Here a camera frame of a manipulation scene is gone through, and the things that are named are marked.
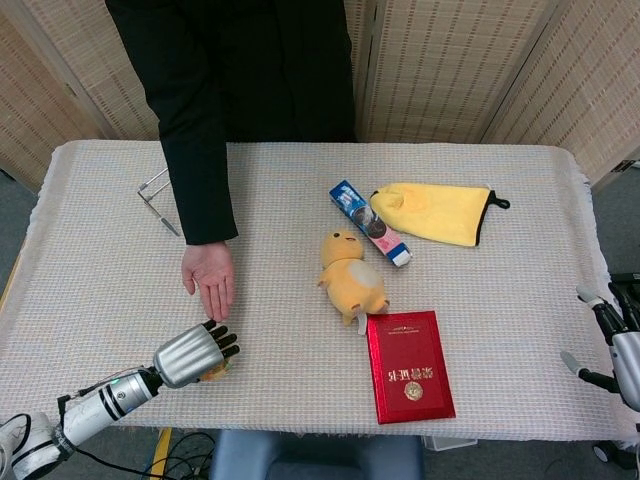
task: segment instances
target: black jacket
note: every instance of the black jacket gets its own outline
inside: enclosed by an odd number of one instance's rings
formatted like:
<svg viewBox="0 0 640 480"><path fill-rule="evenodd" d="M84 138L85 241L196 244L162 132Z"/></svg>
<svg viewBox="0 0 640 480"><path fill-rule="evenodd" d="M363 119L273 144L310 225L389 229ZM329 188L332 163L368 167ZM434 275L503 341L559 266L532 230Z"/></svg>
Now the black jacket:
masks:
<svg viewBox="0 0 640 480"><path fill-rule="evenodd" d="M352 141L342 0L106 0L188 244L235 237L226 142Z"/></svg>

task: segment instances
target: robotic hand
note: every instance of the robotic hand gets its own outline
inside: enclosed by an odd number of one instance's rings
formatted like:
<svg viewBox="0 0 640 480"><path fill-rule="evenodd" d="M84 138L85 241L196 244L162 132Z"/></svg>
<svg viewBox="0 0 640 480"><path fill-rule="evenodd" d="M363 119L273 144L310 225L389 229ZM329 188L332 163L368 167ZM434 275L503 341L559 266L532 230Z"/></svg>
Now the robotic hand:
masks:
<svg viewBox="0 0 640 480"><path fill-rule="evenodd" d="M620 394L622 401L640 412L640 309L613 283L609 289L616 297L623 317L613 306L584 287L578 287L578 297L591 307L609 345L613 363L613 377L591 372L581 366L568 352L560 356L569 370L582 380L605 390Z"/></svg>
<svg viewBox="0 0 640 480"><path fill-rule="evenodd" d="M158 395L162 385L181 388L240 351L237 337L211 320L165 343L153 367L140 368L80 390L98 392L65 412L70 396L58 399L60 423L54 427L43 413L16 415L0 427L0 480L13 469L17 480L42 478L67 460L82 442Z"/></svg>

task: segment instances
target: red certificate booklet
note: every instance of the red certificate booklet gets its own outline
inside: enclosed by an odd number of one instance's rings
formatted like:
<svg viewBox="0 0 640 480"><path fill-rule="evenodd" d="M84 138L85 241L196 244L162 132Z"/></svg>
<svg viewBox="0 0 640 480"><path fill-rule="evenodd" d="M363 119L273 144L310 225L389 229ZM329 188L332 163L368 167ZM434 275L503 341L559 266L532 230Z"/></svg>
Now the red certificate booklet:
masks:
<svg viewBox="0 0 640 480"><path fill-rule="evenodd" d="M435 312L369 315L378 423L455 417Z"/></svg>

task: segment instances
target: woven tablecloth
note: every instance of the woven tablecloth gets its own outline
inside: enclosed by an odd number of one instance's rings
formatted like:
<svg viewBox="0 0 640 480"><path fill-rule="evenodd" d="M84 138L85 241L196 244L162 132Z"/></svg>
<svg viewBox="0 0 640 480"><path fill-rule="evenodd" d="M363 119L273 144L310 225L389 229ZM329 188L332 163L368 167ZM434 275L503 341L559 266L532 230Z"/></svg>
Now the woven tablecloth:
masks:
<svg viewBox="0 0 640 480"><path fill-rule="evenodd" d="M184 291L176 237L137 196L164 168L157 142L58 148L0 314L0 420L57 416L57 396L136 365L206 320ZM237 300L227 321L241 353L229 375L162 393L124 425L391 433L480 439L625 438L635 415L578 380L559 352L609 372L606 345L575 294L605 295L585 177L553 147L454 144L229 145L240 236L230 242ZM396 268L368 240L392 312L435 310L457 418L378 425L366 338L324 290L320 245L355 227L329 199L348 179L367 197L392 182L489 185L480 245L401 234ZM178 226L170 189L153 203Z"/></svg>

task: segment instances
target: yellow glove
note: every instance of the yellow glove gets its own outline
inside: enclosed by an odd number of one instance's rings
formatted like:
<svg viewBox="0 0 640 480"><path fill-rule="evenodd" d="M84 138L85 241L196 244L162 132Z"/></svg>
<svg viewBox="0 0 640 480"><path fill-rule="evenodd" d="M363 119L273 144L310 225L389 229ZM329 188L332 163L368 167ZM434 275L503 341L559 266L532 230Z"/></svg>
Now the yellow glove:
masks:
<svg viewBox="0 0 640 480"><path fill-rule="evenodd" d="M507 209L507 200L488 188L392 183L376 190L371 208L391 228L437 242L478 245L490 204Z"/></svg>

